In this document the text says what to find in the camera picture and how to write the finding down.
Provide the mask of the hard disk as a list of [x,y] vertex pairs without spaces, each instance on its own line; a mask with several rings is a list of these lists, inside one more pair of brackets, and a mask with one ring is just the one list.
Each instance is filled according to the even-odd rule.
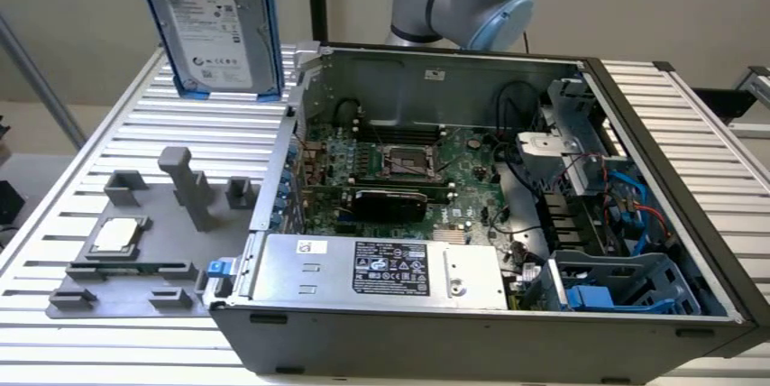
[[146,0],[182,97],[279,100],[285,69],[275,0]]

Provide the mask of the grey-blue disk bay cage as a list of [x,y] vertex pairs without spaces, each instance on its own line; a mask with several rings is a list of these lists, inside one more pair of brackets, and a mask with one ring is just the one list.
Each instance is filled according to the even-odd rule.
[[600,313],[698,316],[701,304],[677,264],[662,253],[633,257],[592,256],[557,251],[537,277],[540,297],[549,310],[573,312],[568,289],[608,287],[616,308]]

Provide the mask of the small black box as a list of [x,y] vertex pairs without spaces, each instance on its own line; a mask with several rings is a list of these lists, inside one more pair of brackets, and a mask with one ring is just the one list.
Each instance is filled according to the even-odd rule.
[[26,205],[26,199],[7,180],[0,180],[0,225],[11,225]]

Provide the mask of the CPU socket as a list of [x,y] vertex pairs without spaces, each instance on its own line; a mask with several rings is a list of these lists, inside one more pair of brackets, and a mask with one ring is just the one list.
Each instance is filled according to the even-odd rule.
[[378,145],[374,148],[379,154],[379,164],[375,174],[382,178],[422,177],[434,179],[436,151],[429,145]]

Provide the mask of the silver CPU chip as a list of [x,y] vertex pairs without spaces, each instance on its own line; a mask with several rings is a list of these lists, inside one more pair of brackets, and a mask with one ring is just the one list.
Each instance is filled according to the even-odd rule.
[[93,239],[93,253],[129,253],[149,225],[146,216],[109,217]]

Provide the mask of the grey plastic parts rack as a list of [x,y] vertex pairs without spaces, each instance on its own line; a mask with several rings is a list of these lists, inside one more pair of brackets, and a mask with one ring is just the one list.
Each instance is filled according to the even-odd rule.
[[[207,317],[203,293],[218,279],[206,270],[243,252],[259,188],[241,176],[214,185],[190,162],[190,149],[170,146],[158,159],[170,183],[113,173],[107,206],[49,297],[50,318]],[[93,253],[105,220],[129,216],[150,220],[129,253]]]

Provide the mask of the black graphics card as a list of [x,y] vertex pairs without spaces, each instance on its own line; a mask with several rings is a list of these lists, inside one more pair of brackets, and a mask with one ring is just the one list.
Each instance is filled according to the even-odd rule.
[[428,205],[429,198],[424,193],[363,189],[354,194],[351,212],[358,222],[413,224],[425,219]]

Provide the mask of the green motherboard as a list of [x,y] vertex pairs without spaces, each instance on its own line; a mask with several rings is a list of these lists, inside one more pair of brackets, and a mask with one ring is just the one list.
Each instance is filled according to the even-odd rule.
[[[433,146],[437,177],[379,177],[374,148],[387,144]],[[496,235],[509,217],[502,149],[481,129],[318,124],[305,145],[302,205],[309,234],[478,244]],[[351,200],[363,189],[424,193],[425,219],[413,224],[358,222]]]

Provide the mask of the silver power supply unit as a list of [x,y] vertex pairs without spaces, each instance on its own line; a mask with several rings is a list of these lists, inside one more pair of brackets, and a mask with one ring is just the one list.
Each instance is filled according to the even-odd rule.
[[508,309],[492,246],[299,234],[267,237],[250,298],[281,308]]

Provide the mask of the metal drive cage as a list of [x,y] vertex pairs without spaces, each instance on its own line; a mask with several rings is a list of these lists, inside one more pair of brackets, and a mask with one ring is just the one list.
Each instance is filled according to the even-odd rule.
[[552,82],[536,127],[517,137],[525,169],[542,190],[596,195],[605,189],[613,170],[633,171],[632,159],[605,137],[598,120],[602,114],[585,80]]

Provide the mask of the open black PC case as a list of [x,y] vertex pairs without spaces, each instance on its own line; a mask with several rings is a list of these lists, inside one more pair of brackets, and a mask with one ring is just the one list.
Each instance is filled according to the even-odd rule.
[[[353,45],[297,50],[287,112],[243,252],[205,301],[259,374],[644,384],[705,356],[770,340],[770,297],[740,245],[770,243],[770,171],[665,62]],[[605,137],[634,164],[596,195],[533,183],[517,146],[552,82],[577,78]],[[509,213],[496,235],[508,309],[450,312],[281,308],[250,298],[263,243],[309,234],[303,157],[318,124],[484,130],[502,149]],[[677,264],[702,314],[549,310],[537,277],[557,251]]]

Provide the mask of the black flat panel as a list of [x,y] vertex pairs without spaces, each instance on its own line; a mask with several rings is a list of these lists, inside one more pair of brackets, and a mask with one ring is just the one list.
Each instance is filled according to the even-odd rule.
[[724,124],[730,124],[744,117],[757,101],[745,90],[697,87],[693,91]]

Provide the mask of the grey metal post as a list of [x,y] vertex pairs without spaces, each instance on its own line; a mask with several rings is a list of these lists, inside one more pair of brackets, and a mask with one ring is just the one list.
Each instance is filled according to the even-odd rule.
[[50,115],[54,117],[57,124],[66,134],[70,142],[77,149],[86,144],[86,134],[81,128],[74,114],[70,112],[67,105],[59,99],[53,87],[50,86],[43,73],[41,72],[31,55],[14,33],[7,19],[0,14],[0,46],[4,48],[8,57],[15,63],[19,73],[24,77],[33,91],[39,97]]

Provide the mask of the aluminium frame rail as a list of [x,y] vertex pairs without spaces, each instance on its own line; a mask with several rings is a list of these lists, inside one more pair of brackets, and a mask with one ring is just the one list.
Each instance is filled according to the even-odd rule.
[[770,140],[770,68],[749,66],[736,89],[752,95],[752,103],[728,127],[740,138]]

